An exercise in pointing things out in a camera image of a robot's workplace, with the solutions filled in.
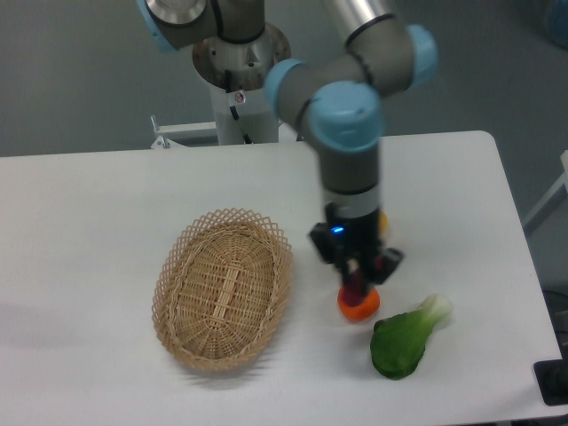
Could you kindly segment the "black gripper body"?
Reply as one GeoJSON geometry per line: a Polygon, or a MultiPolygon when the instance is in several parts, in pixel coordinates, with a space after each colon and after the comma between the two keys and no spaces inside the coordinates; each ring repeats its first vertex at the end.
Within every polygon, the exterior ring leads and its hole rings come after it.
{"type": "Polygon", "coordinates": [[[334,202],[325,206],[325,217],[329,226],[341,225],[346,230],[346,248],[349,259],[359,263],[364,251],[378,249],[382,243],[379,234],[379,209],[375,209],[362,217],[340,217],[339,207],[334,202]]]}

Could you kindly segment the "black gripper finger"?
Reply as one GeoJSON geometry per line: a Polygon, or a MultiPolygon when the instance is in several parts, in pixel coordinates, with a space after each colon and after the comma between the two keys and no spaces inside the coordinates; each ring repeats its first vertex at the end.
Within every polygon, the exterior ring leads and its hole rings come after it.
{"type": "Polygon", "coordinates": [[[319,257],[325,264],[332,264],[340,273],[342,286],[354,289],[352,273],[346,248],[346,230],[344,226],[319,222],[310,230],[309,236],[319,257]]]}
{"type": "Polygon", "coordinates": [[[363,295],[367,296],[376,285],[382,285],[404,258],[405,253],[397,248],[380,247],[364,251],[359,258],[363,295]]]}

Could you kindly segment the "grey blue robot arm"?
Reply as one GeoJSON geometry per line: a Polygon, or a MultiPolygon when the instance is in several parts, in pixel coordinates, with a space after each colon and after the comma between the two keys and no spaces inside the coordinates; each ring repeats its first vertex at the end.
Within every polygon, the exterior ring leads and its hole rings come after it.
{"type": "Polygon", "coordinates": [[[327,1],[345,52],[312,67],[293,59],[261,1],[141,1],[158,46],[193,50],[209,86],[222,145],[273,142],[285,123],[319,159],[325,221],[311,230],[350,304],[385,282],[402,260],[378,231],[381,103],[433,76],[429,31],[403,25],[383,1],[327,1]]]}

